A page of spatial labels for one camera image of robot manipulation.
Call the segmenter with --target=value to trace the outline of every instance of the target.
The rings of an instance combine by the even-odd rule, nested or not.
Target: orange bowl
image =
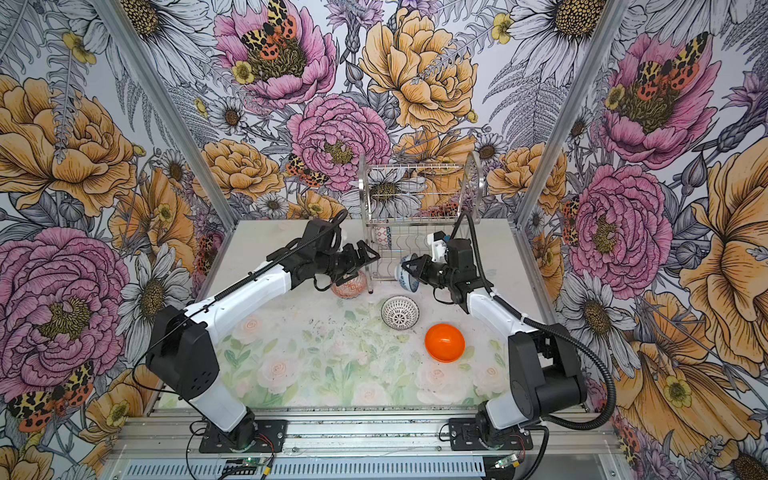
[[[455,362],[464,355],[464,336],[453,325],[438,323],[427,332],[424,346],[438,362]]]

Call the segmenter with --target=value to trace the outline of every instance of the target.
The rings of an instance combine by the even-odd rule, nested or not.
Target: dish rack
[[[462,211],[475,223],[480,221],[479,196],[485,178],[477,152],[471,152],[464,164],[361,164],[363,236],[381,255],[379,261],[365,268],[370,293],[374,280],[396,280],[396,267],[405,255],[431,253],[427,236],[439,230],[450,233],[448,227],[452,228]],[[408,208],[415,204],[414,197],[422,204],[417,211]],[[382,204],[390,208],[382,209]],[[467,226],[462,225],[459,233],[468,235]]]

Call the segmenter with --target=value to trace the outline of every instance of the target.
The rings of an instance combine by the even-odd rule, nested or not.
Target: floral tabletop
[[[403,294],[419,305],[419,321],[398,331],[382,321],[381,307]],[[462,331],[458,361],[436,362],[426,352],[424,335],[437,323]],[[476,405],[509,390],[507,351],[496,334],[434,301],[432,291],[409,293],[394,282],[351,300],[302,285],[244,320],[217,356],[224,382],[252,408]],[[158,406],[185,405],[164,394]]]

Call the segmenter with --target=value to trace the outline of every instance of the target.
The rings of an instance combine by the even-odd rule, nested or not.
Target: dish rack shelf
[[[360,206],[363,235],[381,260],[366,267],[368,289],[375,281],[396,280],[403,257],[431,253],[427,236],[450,233],[462,211],[478,217],[479,196],[485,188],[476,152],[464,164],[388,164],[361,162]],[[459,229],[462,236],[468,228]]]

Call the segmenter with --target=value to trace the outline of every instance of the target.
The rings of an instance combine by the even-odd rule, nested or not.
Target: metal post
[[[533,207],[544,190],[552,168],[558,161],[558,155],[562,149],[565,137],[571,129],[571,125],[578,115],[579,105],[587,95],[595,73],[598,71],[605,55],[611,50],[611,42],[624,19],[629,6],[628,0],[607,0],[603,14],[601,15],[598,26],[594,30],[592,41],[589,44],[587,57],[584,63],[574,73],[574,80],[571,83],[571,89],[568,90],[568,96],[565,103],[560,108],[560,115],[554,123],[549,139],[545,144],[544,152],[541,154],[541,162],[536,169],[536,173],[531,179],[531,185],[525,193],[522,207],[518,210],[515,217],[515,224],[518,228],[523,228],[525,222],[531,216]]]
[[[190,163],[192,171],[197,175],[200,185],[208,193],[210,203],[219,214],[226,233],[233,231],[237,220],[232,214],[230,205],[221,193],[210,168],[203,160],[200,148],[195,144],[187,125],[181,119],[176,104],[171,100],[164,87],[163,79],[154,68],[143,42],[125,15],[119,0],[92,2],[92,5],[107,26],[112,38],[117,42],[121,57],[127,59],[133,67],[134,72],[132,73],[136,75],[141,87],[157,109],[157,113],[163,118],[163,122],[177,142],[181,154],[184,155],[184,158]]]

